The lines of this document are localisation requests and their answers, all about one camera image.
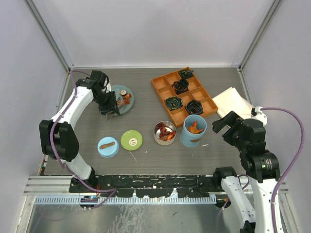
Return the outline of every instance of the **orange compartment tray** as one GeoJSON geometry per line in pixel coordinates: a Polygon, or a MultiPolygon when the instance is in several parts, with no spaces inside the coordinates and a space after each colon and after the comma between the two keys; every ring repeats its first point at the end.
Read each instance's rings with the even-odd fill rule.
{"type": "Polygon", "coordinates": [[[213,99],[210,97],[209,93],[205,90],[205,88],[202,86],[198,78],[194,73],[193,77],[188,78],[187,81],[189,82],[188,91],[181,93],[177,95],[172,88],[172,84],[175,81],[181,80],[181,77],[179,75],[179,71],[177,70],[175,72],[151,79],[152,86],[155,89],[155,92],[160,98],[161,103],[163,104],[166,112],[170,116],[173,124],[179,128],[182,127],[184,124],[184,121],[187,116],[189,116],[186,106],[191,100],[198,100],[201,102],[203,107],[203,113],[200,115],[202,117],[207,117],[209,115],[212,115],[217,112],[218,107],[214,103],[213,99]],[[182,99],[183,106],[170,111],[168,107],[165,104],[165,100],[168,97],[177,96],[182,99]]]}

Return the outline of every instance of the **green lid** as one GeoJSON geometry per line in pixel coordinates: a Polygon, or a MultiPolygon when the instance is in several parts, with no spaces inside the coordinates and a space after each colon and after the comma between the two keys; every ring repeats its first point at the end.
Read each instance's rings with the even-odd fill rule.
{"type": "Polygon", "coordinates": [[[136,130],[126,131],[121,137],[121,145],[126,150],[137,150],[142,144],[142,136],[136,130]]]}

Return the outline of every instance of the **teal plate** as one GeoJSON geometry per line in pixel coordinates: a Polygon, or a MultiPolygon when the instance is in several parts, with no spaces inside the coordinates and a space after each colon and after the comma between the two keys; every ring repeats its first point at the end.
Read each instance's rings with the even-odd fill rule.
{"type": "Polygon", "coordinates": [[[120,114],[123,115],[124,113],[127,113],[128,111],[130,111],[130,109],[134,105],[134,99],[135,99],[134,93],[132,92],[132,90],[130,88],[128,88],[127,86],[124,86],[124,85],[113,85],[113,86],[111,86],[111,89],[113,91],[115,91],[117,100],[119,97],[121,97],[121,99],[122,99],[122,96],[119,94],[120,91],[122,91],[122,90],[125,90],[126,93],[131,94],[132,97],[130,98],[130,103],[120,109],[120,114]]]}

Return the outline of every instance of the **black tape roll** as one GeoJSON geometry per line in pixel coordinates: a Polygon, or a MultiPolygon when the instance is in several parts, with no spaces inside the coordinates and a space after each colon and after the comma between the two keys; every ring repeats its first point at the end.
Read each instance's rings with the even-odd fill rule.
{"type": "Polygon", "coordinates": [[[193,77],[193,70],[183,69],[178,72],[182,79],[188,79],[193,77]]]}
{"type": "Polygon", "coordinates": [[[190,115],[200,115],[203,113],[203,107],[200,101],[198,100],[191,100],[187,106],[186,110],[190,115]]]}
{"type": "Polygon", "coordinates": [[[175,89],[175,92],[178,95],[188,91],[188,86],[189,82],[185,79],[181,79],[180,81],[176,81],[173,83],[173,88],[175,89]]]}
{"type": "Polygon", "coordinates": [[[183,102],[181,98],[178,97],[169,97],[165,100],[166,106],[169,108],[169,110],[175,110],[177,108],[180,108],[183,106],[183,102]]]}

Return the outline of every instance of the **blue lid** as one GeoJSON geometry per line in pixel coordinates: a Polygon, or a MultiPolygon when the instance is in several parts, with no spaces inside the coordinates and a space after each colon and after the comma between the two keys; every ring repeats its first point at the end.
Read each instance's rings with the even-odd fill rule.
{"type": "Polygon", "coordinates": [[[98,150],[98,153],[102,157],[110,158],[110,157],[114,156],[119,150],[118,141],[116,139],[114,139],[113,137],[104,137],[102,140],[99,141],[99,143],[97,145],[97,150],[98,150]],[[99,149],[99,147],[101,145],[107,144],[110,142],[115,142],[115,144],[113,146],[107,147],[105,149],[99,149]]]}

